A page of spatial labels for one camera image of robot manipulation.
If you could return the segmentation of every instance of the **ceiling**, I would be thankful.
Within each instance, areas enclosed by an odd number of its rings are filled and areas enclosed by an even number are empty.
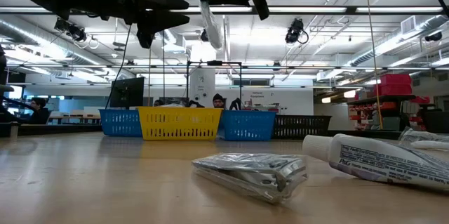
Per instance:
[[[197,6],[199,0],[186,0],[191,6]],[[267,0],[270,6],[366,6],[367,0]],[[35,6],[28,0],[0,0],[0,6]],[[438,6],[437,0],[379,0],[376,6]],[[37,29],[43,29],[54,35],[59,33],[54,29],[57,16],[55,15],[18,15],[22,20],[31,23]],[[217,15],[216,21],[223,25],[223,16]],[[351,56],[360,50],[371,46],[370,20],[368,16],[347,16],[340,20],[341,16],[320,15],[271,15],[261,21],[256,15],[227,15],[230,32],[230,54],[228,60],[241,61],[248,65],[272,65],[278,60],[283,65],[343,65],[345,56]],[[383,15],[373,16],[373,36],[377,41],[395,32],[401,27],[401,21],[409,18],[409,15]],[[285,43],[285,35],[288,27],[295,18],[302,18],[304,26],[309,27],[309,42],[303,46],[297,44],[293,49]],[[346,21],[353,20],[348,28],[342,29]],[[120,64],[122,54],[114,58],[116,53],[112,45],[114,41],[125,43],[128,26],[123,20],[118,20],[116,28],[115,18],[103,21],[99,18],[88,16],[71,16],[70,22],[80,27],[85,27],[86,32],[95,37],[100,45],[96,49],[85,48],[97,57],[114,64]],[[203,30],[203,20],[200,15],[190,15],[189,24],[172,28],[171,31],[185,37],[187,48],[193,44],[200,44],[199,35]],[[147,65],[149,55],[152,55],[152,64],[162,64],[162,58],[167,65],[185,64],[187,56],[184,53],[175,54],[163,52],[163,42],[156,39],[151,51],[140,47],[135,36],[137,27],[131,29],[131,36],[126,51],[126,59],[135,60],[137,64]],[[443,40],[447,42],[444,32]],[[59,39],[71,43],[71,38],[65,34]],[[425,43],[425,48],[437,46],[437,42]],[[397,59],[406,58],[412,53],[419,52],[418,40],[410,41],[401,47],[386,53],[397,56]],[[146,72],[145,70],[130,70],[132,73]],[[296,74],[318,73],[318,70],[299,70]]]

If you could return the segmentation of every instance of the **computer monitor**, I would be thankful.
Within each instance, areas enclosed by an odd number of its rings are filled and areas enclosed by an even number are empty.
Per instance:
[[[143,105],[143,86],[145,78],[125,79],[112,82],[111,107],[129,107]]]

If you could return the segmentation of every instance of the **table surface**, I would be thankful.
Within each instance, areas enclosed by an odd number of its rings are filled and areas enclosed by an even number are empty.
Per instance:
[[[219,152],[300,154],[300,141],[142,142],[102,133],[0,142],[2,223],[447,223],[449,196],[360,180],[306,157],[309,180],[273,206],[192,174]]]

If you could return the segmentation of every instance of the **person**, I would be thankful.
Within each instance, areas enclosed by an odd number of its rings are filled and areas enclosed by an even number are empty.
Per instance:
[[[27,124],[47,124],[47,120],[50,117],[50,112],[45,108],[46,101],[43,98],[32,98],[31,107],[34,111],[33,115],[26,121]]]
[[[164,105],[164,103],[163,103],[162,100],[156,100],[156,101],[154,101],[154,104],[153,104],[154,107],[158,107],[158,106],[161,106],[161,105]]]
[[[224,98],[220,95],[220,94],[215,94],[215,96],[213,96],[213,107],[214,108],[225,108],[225,100]]]

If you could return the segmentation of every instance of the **shelf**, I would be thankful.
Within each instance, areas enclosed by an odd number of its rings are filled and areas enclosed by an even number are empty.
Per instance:
[[[416,98],[415,95],[383,95],[379,97],[380,102],[401,102],[405,100],[411,100]],[[377,103],[377,97],[367,98],[364,100],[357,100],[348,102],[348,105],[367,105]]]

